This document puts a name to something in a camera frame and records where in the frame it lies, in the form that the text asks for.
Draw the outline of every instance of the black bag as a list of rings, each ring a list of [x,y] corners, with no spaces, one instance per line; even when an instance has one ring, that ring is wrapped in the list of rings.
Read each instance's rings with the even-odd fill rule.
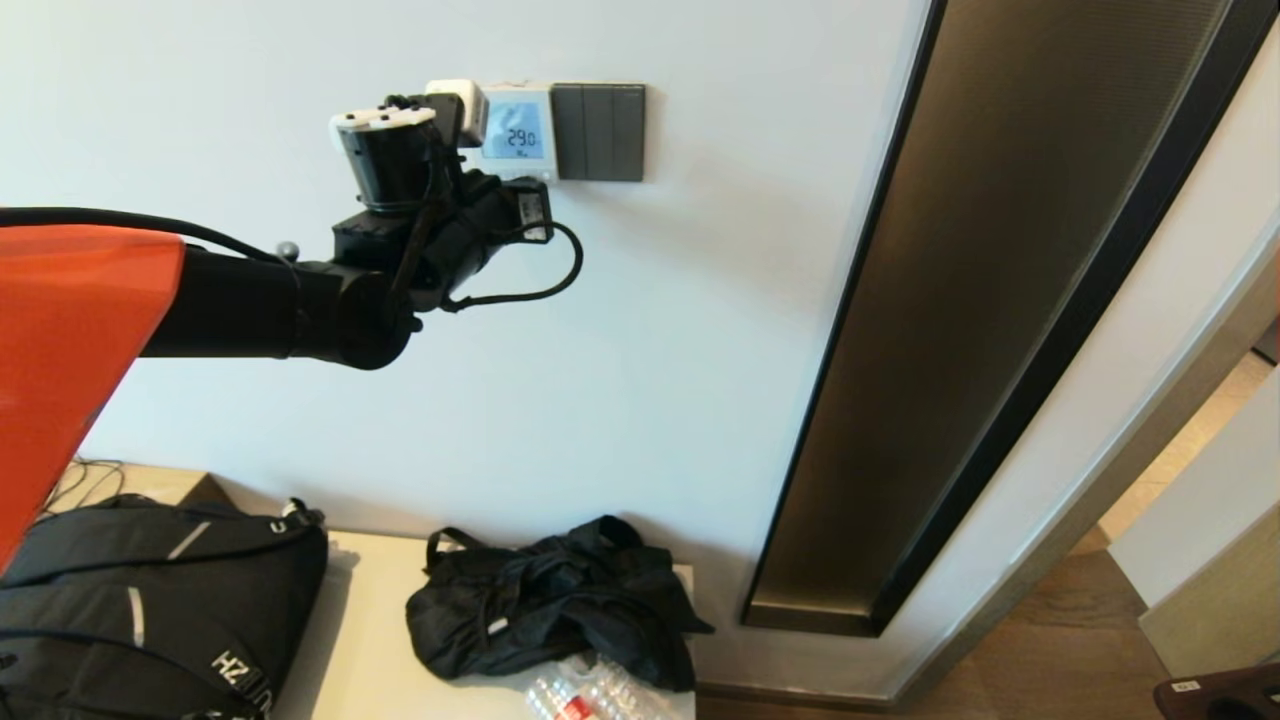
[[[442,537],[463,550],[440,552]],[[413,652],[436,676],[509,675],[596,650],[655,687],[694,689],[682,633],[694,614],[671,553],[605,515],[521,550],[445,528],[428,542],[426,587],[408,601]]]
[[[265,717],[329,555],[291,510],[122,496],[37,523],[0,577],[0,720]]]

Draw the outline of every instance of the wall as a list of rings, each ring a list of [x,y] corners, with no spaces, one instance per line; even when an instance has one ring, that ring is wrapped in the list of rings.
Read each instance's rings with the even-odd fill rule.
[[[1196,456],[1111,555],[1155,606],[1280,501],[1280,373]]]
[[[344,528],[497,542],[626,512],[699,569],[701,676],[887,696],[1016,561],[1188,342],[1280,192],[1276,41],[1130,282],[884,637],[735,626],[924,3],[50,0],[0,23],[0,199],[152,211],[324,256],[329,114],[431,77],[654,86],[649,182],[562,187],[554,301],[429,316],[378,373],[143,360],[91,455],[209,468]],[[468,290],[538,287],[567,254]]]

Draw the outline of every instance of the bottle label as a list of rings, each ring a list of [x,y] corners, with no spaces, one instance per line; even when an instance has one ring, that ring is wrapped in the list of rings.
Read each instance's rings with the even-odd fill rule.
[[[556,715],[556,720],[588,720],[591,717],[591,708],[586,706],[586,701],[582,696],[576,696],[573,700],[568,701],[564,710],[561,710]]]

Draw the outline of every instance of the wall switch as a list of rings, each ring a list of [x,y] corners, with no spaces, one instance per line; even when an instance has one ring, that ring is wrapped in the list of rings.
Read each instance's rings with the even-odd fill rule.
[[[562,179],[644,179],[644,85],[556,83],[550,99]]]

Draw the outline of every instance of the wooden floor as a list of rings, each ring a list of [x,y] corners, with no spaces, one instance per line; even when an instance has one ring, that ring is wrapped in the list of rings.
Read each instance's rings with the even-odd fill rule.
[[[1146,607],[1089,536],[940,684],[915,720],[1160,720],[1169,679],[1138,629]],[[856,720],[884,714],[698,698],[699,720]]]

